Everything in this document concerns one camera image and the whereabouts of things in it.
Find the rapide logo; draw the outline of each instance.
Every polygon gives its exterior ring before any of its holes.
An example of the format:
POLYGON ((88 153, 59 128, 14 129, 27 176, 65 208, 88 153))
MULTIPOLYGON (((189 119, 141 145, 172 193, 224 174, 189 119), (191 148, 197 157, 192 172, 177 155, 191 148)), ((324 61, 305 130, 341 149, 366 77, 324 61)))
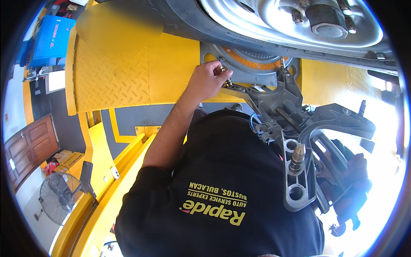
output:
POLYGON ((209 215, 211 217, 221 218, 223 220, 229 220, 230 224, 234 226, 239 226, 242 222, 242 219, 245 216, 245 212, 242 212, 240 215, 237 211, 232 211, 229 209, 225 209, 224 205, 220 205, 219 207, 205 205, 200 202, 194 203, 194 201, 186 200, 183 203, 183 208, 179 208, 180 210, 184 211, 185 213, 194 214, 194 213, 202 213, 204 215, 209 215))

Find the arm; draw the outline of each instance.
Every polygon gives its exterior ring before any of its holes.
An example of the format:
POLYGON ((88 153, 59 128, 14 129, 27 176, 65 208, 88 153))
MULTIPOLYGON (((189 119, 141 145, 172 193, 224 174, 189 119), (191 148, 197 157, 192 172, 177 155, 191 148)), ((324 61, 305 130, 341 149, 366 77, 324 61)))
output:
POLYGON ((196 66, 187 88, 175 104, 144 157, 143 167, 173 170, 197 105, 217 94, 233 71, 220 72, 221 63, 196 66))

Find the tire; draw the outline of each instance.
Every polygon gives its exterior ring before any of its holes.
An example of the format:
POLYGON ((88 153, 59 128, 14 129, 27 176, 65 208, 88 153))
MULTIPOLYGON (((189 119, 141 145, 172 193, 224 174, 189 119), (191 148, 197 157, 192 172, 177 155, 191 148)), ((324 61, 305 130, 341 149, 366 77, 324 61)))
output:
POLYGON ((164 22, 163 32, 171 35, 254 52, 322 60, 397 75, 394 61, 309 51, 246 37, 217 24, 206 14, 197 0, 134 0, 134 2, 149 5, 156 10, 164 22))

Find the gray floor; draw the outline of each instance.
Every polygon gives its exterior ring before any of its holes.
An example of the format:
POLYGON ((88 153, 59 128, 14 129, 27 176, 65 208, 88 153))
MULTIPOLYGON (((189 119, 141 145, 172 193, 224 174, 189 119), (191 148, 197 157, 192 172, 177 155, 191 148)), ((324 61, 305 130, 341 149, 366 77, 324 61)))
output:
POLYGON ((85 142, 81 133, 79 116, 68 116, 65 90, 50 95, 51 115, 61 150, 85 152, 85 142))
MULTIPOLYGON (((116 108, 115 116, 117 118, 118 132, 120 135, 134 136, 136 135, 135 126, 161 126, 170 114, 173 106, 173 104, 157 104, 116 108)), ((206 109, 208 113, 224 109, 225 107, 231 108, 232 106, 233 103, 203 104, 204 109, 206 109)), ((248 104, 242 103, 242 106, 244 113, 251 115, 254 112, 248 104)), ((111 156, 115 159, 128 144, 116 143, 111 128, 109 111, 102 110, 101 113, 104 129, 106 131, 107 143, 109 145, 111 156)))

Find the lug nut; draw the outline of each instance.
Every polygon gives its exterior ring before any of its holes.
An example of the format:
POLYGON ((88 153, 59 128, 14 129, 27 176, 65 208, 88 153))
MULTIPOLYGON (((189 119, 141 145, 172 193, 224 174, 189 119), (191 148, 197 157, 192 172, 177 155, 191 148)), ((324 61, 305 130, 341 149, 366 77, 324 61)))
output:
POLYGON ((342 13, 344 13, 345 15, 353 14, 347 0, 337 0, 337 4, 339 8, 341 9, 342 13))
POLYGON ((311 0, 298 0, 298 4, 301 8, 307 9, 311 5, 311 0))
POLYGON ((348 32, 351 34, 357 33, 356 26, 353 19, 350 16, 345 16, 345 25, 347 26, 348 32))
POLYGON ((293 18, 293 21, 295 24, 297 25, 302 25, 304 24, 304 19, 302 16, 302 13, 300 13, 300 11, 294 9, 291 11, 291 17, 293 18))

